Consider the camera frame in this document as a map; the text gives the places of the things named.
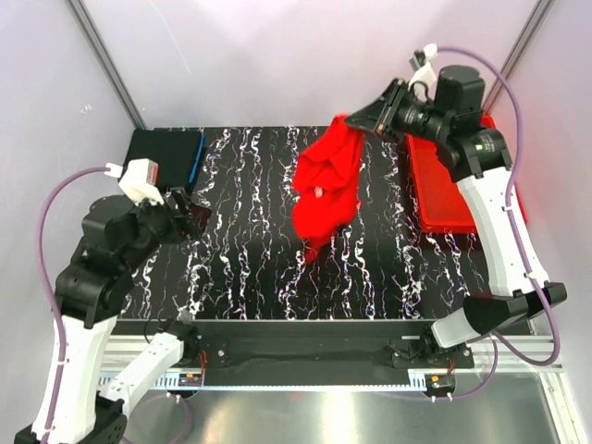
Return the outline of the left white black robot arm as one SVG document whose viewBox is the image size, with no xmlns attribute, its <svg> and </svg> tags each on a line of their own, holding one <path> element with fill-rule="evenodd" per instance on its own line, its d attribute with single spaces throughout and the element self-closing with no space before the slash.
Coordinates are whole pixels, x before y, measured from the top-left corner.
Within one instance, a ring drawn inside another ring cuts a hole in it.
<svg viewBox="0 0 592 444">
<path fill-rule="evenodd" d="M 99 384 L 106 344 L 134 287 L 133 274 L 159 247 L 200 239 L 211 214 L 183 189 L 159 203 L 113 195 L 91 205 L 77 249 L 50 289 L 56 343 L 42 407 L 15 442 L 118 443 L 156 379 L 200 358 L 197 327 L 169 319 L 121 373 Z"/>
</svg>

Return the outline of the red t shirt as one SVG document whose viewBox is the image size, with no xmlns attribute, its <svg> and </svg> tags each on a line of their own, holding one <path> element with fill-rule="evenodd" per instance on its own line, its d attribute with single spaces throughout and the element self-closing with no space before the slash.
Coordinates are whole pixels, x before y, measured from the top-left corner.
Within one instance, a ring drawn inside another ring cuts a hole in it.
<svg viewBox="0 0 592 444">
<path fill-rule="evenodd" d="M 360 206 L 358 186 L 364 134 L 333 118 L 326 132 L 298 157 L 292 188 L 298 193 L 291 220 L 313 262 L 339 228 L 352 222 Z"/>
</svg>

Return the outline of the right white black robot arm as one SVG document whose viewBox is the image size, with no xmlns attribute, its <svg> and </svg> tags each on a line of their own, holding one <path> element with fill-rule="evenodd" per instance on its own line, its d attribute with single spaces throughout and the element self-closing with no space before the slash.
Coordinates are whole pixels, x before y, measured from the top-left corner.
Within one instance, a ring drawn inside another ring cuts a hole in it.
<svg viewBox="0 0 592 444">
<path fill-rule="evenodd" d="M 204 318 L 414 319 L 437 302 L 420 355 L 441 366 L 452 345 L 500 329 L 550 290 L 510 183 L 501 134 L 481 120 L 483 81 L 470 67 L 395 80 L 349 117 L 324 127 L 215 129 L 198 181 L 213 208 L 191 254 L 187 308 Z M 472 246 L 487 296 L 468 284 L 470 254 L 413 215 L 419 176 L 412 140 L 427 142 L 475 222 Z"/>
</svg>

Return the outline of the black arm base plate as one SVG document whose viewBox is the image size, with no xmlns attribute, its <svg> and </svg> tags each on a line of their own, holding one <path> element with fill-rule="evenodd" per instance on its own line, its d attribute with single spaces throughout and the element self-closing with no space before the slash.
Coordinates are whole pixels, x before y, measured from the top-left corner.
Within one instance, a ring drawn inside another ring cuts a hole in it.
<svg viewBox="0 0 592 444">
<path fill-rule="evenodd" d="M 199 320 L 209 388 L 305 389 L 415 385 L 414 370 L 471 369 L 466 346 L 426 347 L 421 320 Z"/>
</svg>

